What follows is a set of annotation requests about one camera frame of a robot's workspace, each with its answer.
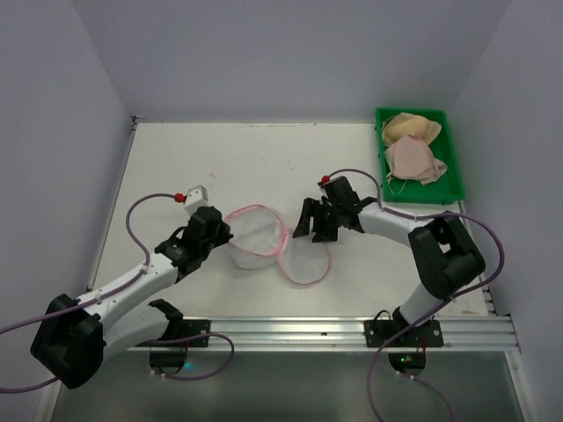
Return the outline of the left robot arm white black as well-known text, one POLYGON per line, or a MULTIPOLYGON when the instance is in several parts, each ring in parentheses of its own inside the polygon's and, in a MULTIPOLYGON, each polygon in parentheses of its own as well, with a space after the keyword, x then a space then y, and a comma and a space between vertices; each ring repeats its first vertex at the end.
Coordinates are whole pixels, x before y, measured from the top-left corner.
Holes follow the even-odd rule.
POLYGON ((188 327, 178 309, 152 296, 199 270, 231 237, 216 208, 199 207, 133 270, 76 299, 59 295, 49 303, 31 355, 75 389, 133 346, 205 346, 213 335, 208 321, 188 327))

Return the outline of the beige bra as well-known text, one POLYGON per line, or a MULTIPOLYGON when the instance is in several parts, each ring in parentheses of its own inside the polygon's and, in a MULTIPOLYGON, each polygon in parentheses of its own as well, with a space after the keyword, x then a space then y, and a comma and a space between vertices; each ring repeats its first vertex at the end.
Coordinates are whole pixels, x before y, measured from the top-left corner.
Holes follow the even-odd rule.
POLYGON ((442 131, 442 125, 418 114, 399 113, 389 118, 382 129, 384 145, 390 147, 404 135, 421 138, 427 145, 431 144, 442 131))

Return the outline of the white mesh laundry bag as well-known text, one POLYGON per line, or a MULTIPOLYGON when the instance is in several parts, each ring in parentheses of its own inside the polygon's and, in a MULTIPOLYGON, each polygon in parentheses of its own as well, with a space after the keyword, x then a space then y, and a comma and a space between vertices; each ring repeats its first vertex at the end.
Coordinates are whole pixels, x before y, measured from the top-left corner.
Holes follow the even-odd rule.
POLYGON ((227 215, 225 221, 233 235, 230 256, 240 269, 260 270, 276 265, 289 282, 299 287, 318 284, 331 270, 328 248, 308 238, 294 238, 294 230, 272 207, 242 207, 227 215))

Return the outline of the pink bra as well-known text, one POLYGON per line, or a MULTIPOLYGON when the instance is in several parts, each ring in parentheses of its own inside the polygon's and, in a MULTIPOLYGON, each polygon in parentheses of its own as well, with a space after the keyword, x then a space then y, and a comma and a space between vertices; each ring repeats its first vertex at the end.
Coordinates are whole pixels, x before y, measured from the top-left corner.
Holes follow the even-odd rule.
POLYGON ((429 185, 438 181, 448 170, 448 165, 435 158, 430 147, 418 136, 404 135, 395 141, 385 152, 389 167, 386 175, 387 186, 392 180, 402 180, 402 193, 408 181, 429 185))

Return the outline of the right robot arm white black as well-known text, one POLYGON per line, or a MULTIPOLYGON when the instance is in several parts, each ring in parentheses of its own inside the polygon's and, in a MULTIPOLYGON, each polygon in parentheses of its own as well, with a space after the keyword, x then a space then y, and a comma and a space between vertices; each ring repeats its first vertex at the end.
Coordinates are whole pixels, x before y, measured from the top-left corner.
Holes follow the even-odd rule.
POLYGON ((294 238, 314 243, 337 241, 341 228, 382 236, 410 248, 420 282, 388 318, 364 322, 368 347, 416 347, 443 344, 434 315, 458 290, 486 269, 486 262, 457 214, 407 215, 384 207, 373 197, 360 198, 347 178, 325 177, 320 199, 303 200, 294 238))

